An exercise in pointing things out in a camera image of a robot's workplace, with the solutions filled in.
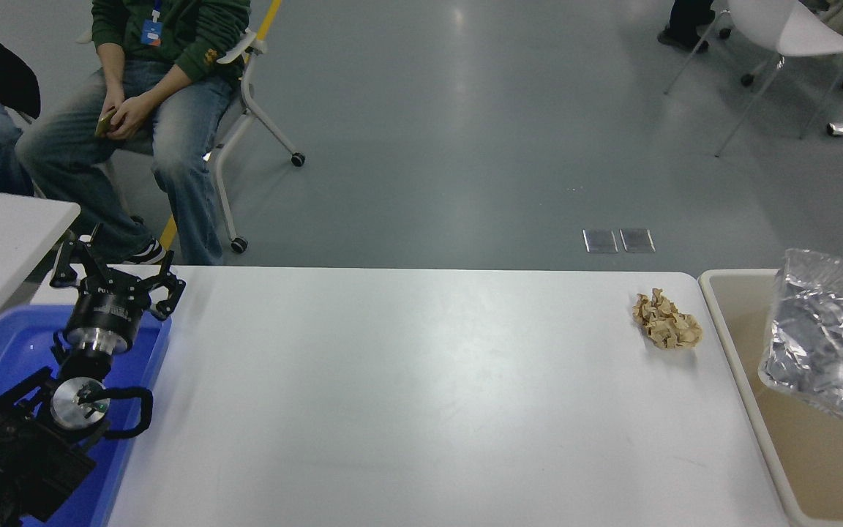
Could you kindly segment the seated person's right hand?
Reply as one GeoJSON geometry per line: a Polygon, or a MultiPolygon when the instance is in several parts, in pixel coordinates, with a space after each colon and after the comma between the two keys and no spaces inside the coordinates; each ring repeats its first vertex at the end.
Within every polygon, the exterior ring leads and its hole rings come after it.
{"type": "Polygon", "coordinates": [[[102,110],[98,113],[98,120],[107,122],[111,129],[120,127],[121,121],[124,119],[124,101],[126,101],[126,93],[124,93],[123,88],[108,86],[102,110]]]}

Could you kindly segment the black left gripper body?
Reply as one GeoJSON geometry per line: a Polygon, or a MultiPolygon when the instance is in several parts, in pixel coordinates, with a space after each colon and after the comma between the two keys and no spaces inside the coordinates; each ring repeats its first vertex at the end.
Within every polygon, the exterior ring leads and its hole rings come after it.
{"type": "Polygon", "coordinates": [[[80,286],[66,326],[66,341],[80,346],[98,334],[111,333],[116,337],[115,346],[132,346],[144,311],[144,291],[124,288],[118,293],[102,286],[80,286]]]}

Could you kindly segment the seated person's left hand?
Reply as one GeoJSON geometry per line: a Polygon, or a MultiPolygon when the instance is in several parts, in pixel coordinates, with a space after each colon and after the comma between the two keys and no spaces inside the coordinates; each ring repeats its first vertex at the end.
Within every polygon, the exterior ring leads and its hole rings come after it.
{"type": "Polygon", "coordinates": [[[110,118],[106,138],[113,141],[129,140],[141,129],[153,109],[154,105],[147,94],[124,100],[110,118]]]}

